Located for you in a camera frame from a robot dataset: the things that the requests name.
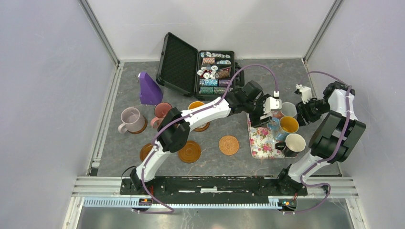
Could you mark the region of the pink ceramic mug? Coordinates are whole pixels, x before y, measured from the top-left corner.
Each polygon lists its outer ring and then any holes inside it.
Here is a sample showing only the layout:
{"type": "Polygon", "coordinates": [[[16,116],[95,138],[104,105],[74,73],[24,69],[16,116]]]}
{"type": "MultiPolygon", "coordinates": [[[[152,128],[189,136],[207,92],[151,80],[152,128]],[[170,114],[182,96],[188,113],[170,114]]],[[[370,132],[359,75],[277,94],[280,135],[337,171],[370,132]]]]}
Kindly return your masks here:
{"type": "Polygon", "coordinates": [[[150,125],[154,128],[157,129],[167,113],[172,109],[172,105],[167,102],[162,102],[159,103],[158,105],[155,106],[154,109],[154,115],[155,117],[151,120],[150,125]]]}

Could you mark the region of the lavender ceramic mug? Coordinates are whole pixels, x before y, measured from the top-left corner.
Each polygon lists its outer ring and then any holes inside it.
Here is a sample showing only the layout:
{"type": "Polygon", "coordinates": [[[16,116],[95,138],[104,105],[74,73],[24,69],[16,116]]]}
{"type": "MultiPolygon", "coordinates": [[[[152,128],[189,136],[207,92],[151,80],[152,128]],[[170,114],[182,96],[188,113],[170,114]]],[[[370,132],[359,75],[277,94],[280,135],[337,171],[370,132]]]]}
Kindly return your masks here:
{"type": "Polygon", "coordinates": [[[138,131],[144,126],[145,117],[135,107],[126,108],[120,115],[121,124],[118,132],[124,134],[129,131],[138,131]]]}

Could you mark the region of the blue mug yellow inside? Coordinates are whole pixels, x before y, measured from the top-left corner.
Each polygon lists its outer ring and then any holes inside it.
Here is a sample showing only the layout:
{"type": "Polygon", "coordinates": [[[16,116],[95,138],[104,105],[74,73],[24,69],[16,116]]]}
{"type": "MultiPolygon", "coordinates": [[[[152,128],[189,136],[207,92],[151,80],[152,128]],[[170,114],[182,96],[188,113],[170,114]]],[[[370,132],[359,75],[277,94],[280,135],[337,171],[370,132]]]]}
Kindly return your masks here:
{"type": "Polygon", "coordinates": [[[280,119],[273,118],[267,127],[272,131],[272,135],[277,141],[285,141],[289,134],[298,131],[299,123],[294,117],[284,116],[280,119]]]}

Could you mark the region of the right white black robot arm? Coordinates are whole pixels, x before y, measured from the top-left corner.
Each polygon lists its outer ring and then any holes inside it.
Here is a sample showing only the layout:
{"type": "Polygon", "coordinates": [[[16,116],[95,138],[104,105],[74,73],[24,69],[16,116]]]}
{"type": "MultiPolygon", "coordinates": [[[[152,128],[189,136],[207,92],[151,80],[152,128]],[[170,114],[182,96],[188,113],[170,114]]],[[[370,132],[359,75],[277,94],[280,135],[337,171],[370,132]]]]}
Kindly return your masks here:
{"type": "Polygon", "coordinates": [[[354,113],[354,96],[351,86],[335,81],[325,88],[323,98],[303,97],[295,105],[299,126],[325,117],[309,141],[309,151],[278,175],[276,189],[280,194],[297,193],[316,171],[348,158],[366,129],[354,113]]]}

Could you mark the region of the white ceramic mug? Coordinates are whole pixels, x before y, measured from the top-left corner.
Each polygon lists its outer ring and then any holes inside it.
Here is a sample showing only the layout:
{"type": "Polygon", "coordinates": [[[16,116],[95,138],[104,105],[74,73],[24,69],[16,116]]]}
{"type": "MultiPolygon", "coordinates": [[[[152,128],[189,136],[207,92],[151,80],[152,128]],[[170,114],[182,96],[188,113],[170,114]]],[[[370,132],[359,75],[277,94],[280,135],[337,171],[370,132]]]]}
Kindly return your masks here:
{"type": "Polygon", "coordinates": [[[281,107],[282,116],[296,117],[298,112],[296,106],[290,102],[283,102],[281,107]]]}

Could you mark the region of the floral mug orange inside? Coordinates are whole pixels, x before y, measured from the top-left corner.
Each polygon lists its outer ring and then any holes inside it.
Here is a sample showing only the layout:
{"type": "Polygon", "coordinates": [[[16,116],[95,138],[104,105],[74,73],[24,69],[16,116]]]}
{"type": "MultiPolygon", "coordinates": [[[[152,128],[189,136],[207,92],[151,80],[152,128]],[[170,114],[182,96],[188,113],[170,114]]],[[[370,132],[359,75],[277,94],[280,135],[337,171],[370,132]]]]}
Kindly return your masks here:
{"type": "Polygon", "coordinates": [[[203,103],[201,101],[195,101],[195,102],[192,102],[192,103],[189,104],[188,110],[191,110],[191,109],[203,106],[203,105],[205,105],[205,103],[203,103]]]}

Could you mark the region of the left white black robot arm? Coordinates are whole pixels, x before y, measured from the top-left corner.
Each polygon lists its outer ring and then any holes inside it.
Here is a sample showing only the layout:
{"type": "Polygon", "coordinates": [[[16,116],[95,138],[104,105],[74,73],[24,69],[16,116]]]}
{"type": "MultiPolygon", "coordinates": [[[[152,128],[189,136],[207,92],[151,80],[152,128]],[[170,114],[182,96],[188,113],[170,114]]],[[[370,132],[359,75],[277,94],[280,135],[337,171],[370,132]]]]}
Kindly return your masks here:
{"type": "Polygon", "coordinates": [[[172,108],[158,127],[151,142],[152,149],[131,171],[131,187],[138,194],[147,193],[159,167],[171,153],[184,148],[190,132],[197,127],[241,112],[250,115],[254,126],[263,126],[271,120],[272,110],[280,106],[278,89],[272,95],[265,94],[257,82],[249,81],[241,88],[226,89],[223,96],[197,108],[183,111],[172,108]]]}

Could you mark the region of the black poker chip case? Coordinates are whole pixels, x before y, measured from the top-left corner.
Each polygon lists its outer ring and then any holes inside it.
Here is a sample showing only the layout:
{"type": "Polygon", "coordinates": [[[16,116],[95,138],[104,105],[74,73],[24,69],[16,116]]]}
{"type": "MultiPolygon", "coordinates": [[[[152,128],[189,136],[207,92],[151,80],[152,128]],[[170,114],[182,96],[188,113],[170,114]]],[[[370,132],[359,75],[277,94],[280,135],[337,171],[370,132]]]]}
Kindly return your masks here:
{"type": "Polygon", "coordinates": [[[245,84],[233,51],[198,50],[169,32],[164,37],[156,81],[184,96],[210,101],[245,84]]]}

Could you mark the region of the woven rattan round coaster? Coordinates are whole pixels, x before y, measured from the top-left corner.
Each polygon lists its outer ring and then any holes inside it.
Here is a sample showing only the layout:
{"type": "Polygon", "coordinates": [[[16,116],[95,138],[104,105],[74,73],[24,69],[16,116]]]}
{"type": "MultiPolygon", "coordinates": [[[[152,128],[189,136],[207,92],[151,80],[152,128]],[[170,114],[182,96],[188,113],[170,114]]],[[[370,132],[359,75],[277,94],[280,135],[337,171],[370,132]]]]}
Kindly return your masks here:
{"type": "Polygon", "coordinates": [[[225,155],[234,155],[239,150],[239,142],[232,135],[223,136],[218,143],[220,151],[225,155]]]}

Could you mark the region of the black mug cream inside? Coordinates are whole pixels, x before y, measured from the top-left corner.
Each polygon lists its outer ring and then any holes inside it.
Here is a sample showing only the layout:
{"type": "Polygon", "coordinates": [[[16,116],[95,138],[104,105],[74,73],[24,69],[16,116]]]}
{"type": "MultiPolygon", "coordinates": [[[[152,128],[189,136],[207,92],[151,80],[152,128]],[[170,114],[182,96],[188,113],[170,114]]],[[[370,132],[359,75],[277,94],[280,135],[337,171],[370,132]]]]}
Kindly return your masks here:
{"type": "Polygon", "coordinates": [[[306,141],[299,134],[289,134],[284,142],[275,144],[275,149],[281,151],[284,157],[296,157],[305,147],[306,141]]]}

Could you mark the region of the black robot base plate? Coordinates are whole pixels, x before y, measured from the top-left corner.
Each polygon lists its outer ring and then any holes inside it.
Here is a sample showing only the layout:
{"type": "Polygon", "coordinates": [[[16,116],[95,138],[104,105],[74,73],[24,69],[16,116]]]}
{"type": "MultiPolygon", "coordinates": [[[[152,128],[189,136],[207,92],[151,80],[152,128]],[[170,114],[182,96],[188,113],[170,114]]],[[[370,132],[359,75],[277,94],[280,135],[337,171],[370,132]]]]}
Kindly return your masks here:
{"type": "Polygon", "coordinates": [[[266,176],[163,177],[134,185],[129,178],[121,182],[121,195],[145,195],[150,192],[165,204],[259,204],[268,197],[305,196],[300,183],[266,176]]]}

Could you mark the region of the floral rectangular tray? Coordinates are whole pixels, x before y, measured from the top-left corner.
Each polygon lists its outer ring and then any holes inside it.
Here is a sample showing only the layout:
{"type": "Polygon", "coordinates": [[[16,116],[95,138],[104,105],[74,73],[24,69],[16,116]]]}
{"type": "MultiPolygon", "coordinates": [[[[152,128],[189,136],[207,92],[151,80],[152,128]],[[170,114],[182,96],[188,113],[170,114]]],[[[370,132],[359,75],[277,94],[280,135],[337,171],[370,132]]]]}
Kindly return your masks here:
{"type": "Polygon", "coordinates": [[[276,143],[281,142],[279,138],[274,137],[277,128],[277,119],[282,117],[281,111],[272,113],[272,120],[264,127],[253,128],[249,114],[247,117],[248,134],[250,139],[251,155],[256,159],[274,159],[286,158],[282,151],[276,149],[276,143]]]}

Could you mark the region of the purple plastic wedge stand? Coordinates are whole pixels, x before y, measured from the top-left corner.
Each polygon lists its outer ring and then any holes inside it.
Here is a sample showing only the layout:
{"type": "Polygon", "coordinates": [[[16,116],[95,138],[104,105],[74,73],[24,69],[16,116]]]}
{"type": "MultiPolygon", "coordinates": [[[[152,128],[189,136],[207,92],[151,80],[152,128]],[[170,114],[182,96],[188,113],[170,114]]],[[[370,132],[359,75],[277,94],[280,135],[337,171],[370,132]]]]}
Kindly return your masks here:
{"type": "Polygon", "coordinates": [[[138,74],[140,92],[140,103],[144,105],[158,105],[163,100],[163,92],[158,84],[147,72],[138,74]]]}

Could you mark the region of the brown wooden coaster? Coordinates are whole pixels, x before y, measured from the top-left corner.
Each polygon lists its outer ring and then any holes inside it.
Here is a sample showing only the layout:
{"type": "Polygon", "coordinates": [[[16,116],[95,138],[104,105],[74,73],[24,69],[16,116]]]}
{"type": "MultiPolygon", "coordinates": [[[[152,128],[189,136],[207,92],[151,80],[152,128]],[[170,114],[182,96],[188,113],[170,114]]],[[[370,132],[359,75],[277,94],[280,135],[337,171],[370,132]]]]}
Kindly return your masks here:
{"type": "Polygon", "coordinates": [[[184,163],[194,163],[201,156],[201,147],[195,141],[187,141],[185,146],[178,151],[179,159],[184,163]]]}
{"type": "Polygon", "coordinates": [[[148,126],[148,120],[145,119],[144,126],[140,130],[135,131],[135,132],[128,130],[128,132],[131,133],[131,134],[140,134],[147,128],[147,126],[148,126]]]}
{"type": "Polygon", "coordinates": [[[210,122],[207,122],[203,125],[200,125],[194,129],[195,132],[202,132],[205,131],[210,126],[210,122]]]}
{"type": "Polygon", "coordinates": [[[140,153],[139,153],[139,158],[140,158],[141,162],[143,162],[146,159],[147,155],[152,150],[152,148],[153,148],[153,145],[151,143],[145,144],[142,147],[142,149],[140,150],[140,153]]]}

